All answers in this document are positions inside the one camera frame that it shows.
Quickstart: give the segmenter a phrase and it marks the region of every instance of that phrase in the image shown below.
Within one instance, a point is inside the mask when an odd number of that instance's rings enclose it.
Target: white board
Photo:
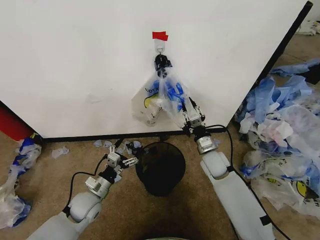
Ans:
[[[206,123],[227,125],[305,2],[1,1],[0,99],[44,138],[178,130],[131,115],[154,72],[152,31],[167,31]]]

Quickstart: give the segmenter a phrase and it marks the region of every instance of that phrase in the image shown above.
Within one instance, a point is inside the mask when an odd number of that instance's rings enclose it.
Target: hanging plastic bag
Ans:
[[[195,109],[189,99],[188,89],[174,74],[171,62],[162,54],[164,41],[162,44],[155,42],[159,53],[154,60],[155,73],[132,98],[132,114],[148,126],[154,126],[160,112],[164,111],[179,128],[183,128],[183,112],[192,115]]]

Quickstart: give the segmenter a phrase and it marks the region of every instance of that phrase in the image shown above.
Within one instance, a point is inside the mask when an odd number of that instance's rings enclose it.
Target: black trash bin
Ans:
[[[186,171],[181,151],[167,142],[154,142],[143,148],[135,165],[136,174],[146,190],[157,197],[165,197],[180,182]]]

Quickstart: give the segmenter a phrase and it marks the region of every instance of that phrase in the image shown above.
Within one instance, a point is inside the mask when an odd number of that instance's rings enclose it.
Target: plastic debris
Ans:
[[[320,58],[311,59],[304,63],[294,65],[279,66],[271,70],[271,74],[278,74],[281,77],[293,76],[295,74],[302,74],[309,71],[310,67],[320,64]]]
[[[312,159],[297,152],[250,151],[241,171],[252,179],[258,196],[266,197],[277,210],[287,204],[320,219],[320,172]]]
[[[118,153],[118,154],[123,154],[124,153],[124,149],[121,148],[121,147],[118,147],[115,152]]]
[[[320,95],[294,75],[319,63],[320,58],[275,68],[272,73],[293,76],[281,87],[271,76],[263,79],[236,120],[256,149],[246,154],[241,171],[258,196],[277,210],[287,204],[320,219]]]
[[[110,146],[112,146],[113,145],[113,143],[112,142],[110,142],[110,141],[104,141],[104,143],[103,143],[103,147],[104,148],[108,148],[108,147],[110,147]]]
[[[95,147],[101,147],[102,146],[102,140],[97,140],[97,141],[95,141],[94,143],[93,143],[93,145],[95,146]]]
[[[137,148],[141,148],[141,142],[139,142],[139,141],[133,141],[133,147],[135,148],[135,149],[137,149]]]
[[[296,34],[309,36],[320,34],[320,23],[315,20],[304,20],[297,29]]]
[[[18,155],[10,166],[6,182],[0,186],[0,229],[16,227],[29,214],[31,205],[16,195],[15,189],[18,186],[18,178],[27,172],[41,154],[42,139],[39,135],[33,134],[21,144]]]
[[[131,155],[132,154],[132,149],[130,148],[131,142],[125,141],[124,142],[124,150]]]
[[[214,142],[215,145],[217,145],[217,146],[219,146],[219,144],[221,143],[221,141],[218,140],[218,139],[216,139],[216,138],[213,139],[213,142]]]
[[[55,149],[55,150],[52,150],[52,157],[54,159],[57,159],[58,157],[60,157],[61,155],[65,155],[67,153],[69,153],[69,149],[66,148],[65,146],[61,147],[61,148],[58,148],[58,149]]]

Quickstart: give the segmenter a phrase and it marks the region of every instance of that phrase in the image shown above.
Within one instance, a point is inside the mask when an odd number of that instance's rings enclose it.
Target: blue plastic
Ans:
[[[310,67],[320,64],[320,58],[314,58],[304,63],[294,65],[279,66],[271,70],[271,74],[278,74],[281,77],[293,76],[295,74],[302,74],[309,71]]]

